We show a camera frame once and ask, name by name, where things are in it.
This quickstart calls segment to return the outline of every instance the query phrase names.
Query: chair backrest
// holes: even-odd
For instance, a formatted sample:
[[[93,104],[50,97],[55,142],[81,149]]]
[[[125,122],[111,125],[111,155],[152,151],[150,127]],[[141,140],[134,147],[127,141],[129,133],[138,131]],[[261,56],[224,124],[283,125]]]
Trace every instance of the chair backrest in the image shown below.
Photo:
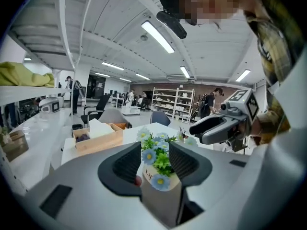
[[[99,100],[99,102],[97,104],[96,110],[103,111],[108,100],[109,100],[109,96],[108,95],[101,96],[100,100]]]
[[[169,118],[166,116],[164,112],[153,112],[151,117],[150,117],[150,123],[159,123],[164,126],[169,126],[171,121]]]
[[[128,127],[128,121],[124,118],[123,114],[117,109],[106,109],[100,118],[98,119],[101,123],[113,123],[113,124],[120,124],[120,123],[126,123],[126,127]]]

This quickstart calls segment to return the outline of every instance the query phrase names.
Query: blue chair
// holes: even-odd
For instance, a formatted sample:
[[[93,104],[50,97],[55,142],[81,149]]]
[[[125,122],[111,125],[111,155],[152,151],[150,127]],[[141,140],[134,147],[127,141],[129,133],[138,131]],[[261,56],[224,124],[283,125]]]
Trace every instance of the blue chair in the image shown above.
[[[169,120],[164,112],[153,112],[150,117],[150,123],[159,123],[164,126],[169,126],[171,120]]]

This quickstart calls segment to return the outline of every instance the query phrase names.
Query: fluorescent light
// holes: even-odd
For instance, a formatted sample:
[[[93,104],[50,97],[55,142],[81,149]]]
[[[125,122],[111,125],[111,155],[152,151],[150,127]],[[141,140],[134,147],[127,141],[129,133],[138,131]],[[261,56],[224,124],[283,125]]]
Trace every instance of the fluorescent light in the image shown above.
[[[142,75],[140,75],[140,74],[136,74],[136,75],[139,76],[139,77],[141,77],[141,78],[144,78],[144,79],[146,79],[146,80],[149,80],[149,78],[144,77],[144,76],[142,76]]]
[[[190,75],[188,74],[188,71],[185,67],[180,67],[180,69],[182,70],[183,74],[186,76],[187,79],[190,78]]]
[[[118,69],[118,70],[122,70],[122,71],[124,70],[124,69],[121,68],[121,67],[117,67],[117,66],[111,65],[111,64],[106,63],[106,62],[102,62],[102,64],[105,65],[105,66],[108,66],[108,67],[116,68],[116,69]]]
[[[142,28],[145,29],[159,44],[169,53],[174,53],[174,49],[171,45],[165,40],[165,38],[154,28],[154,26],[149,22],[145,21],[142,24]]]
[[[109,75],[101,74],[101,73],[98,73],[98,72],[95,72],[95,74],[96,74],[96,75],[99,75],[99,76],[109,77]]]
[[[245,70],[240,77],[237,78],[236,82],[240,82],[242,79],[244,79],[248,74],[250,73],[250,70]]]
[[[124,80],[124,81],[127,81],[127,82],[132,82],[132,81],[127,80],[127,79],[122,79],[122,78],[119,78],[119,79]]]

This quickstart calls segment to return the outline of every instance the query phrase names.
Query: wooden box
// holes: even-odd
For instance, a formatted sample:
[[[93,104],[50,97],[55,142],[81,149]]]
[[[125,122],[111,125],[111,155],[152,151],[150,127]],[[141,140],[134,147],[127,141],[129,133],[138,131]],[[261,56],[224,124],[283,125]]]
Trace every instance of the wooden box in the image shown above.
[[[24,133],[21,130],[10,133],[12,142],[2,147],[9,162],[29,149]]]
[[[117,127],[114,124],[108,124],[111,126],[111,128],[115,131],[111,134],[96,137],[93,139],[80,141],[76,143],[76,149],[78,152],[78,156],[83,156],[90,153],[99,152],[102,150],[106,150],[109,148],[117,147],[122,145],[123,143],[123,130],[119,127]],[[73,137],[76,139],[76,137],[79,137],[83,134],[86,134],[90,131],[90,128],[83,128],[83,129],[77,129],[74,130]]]

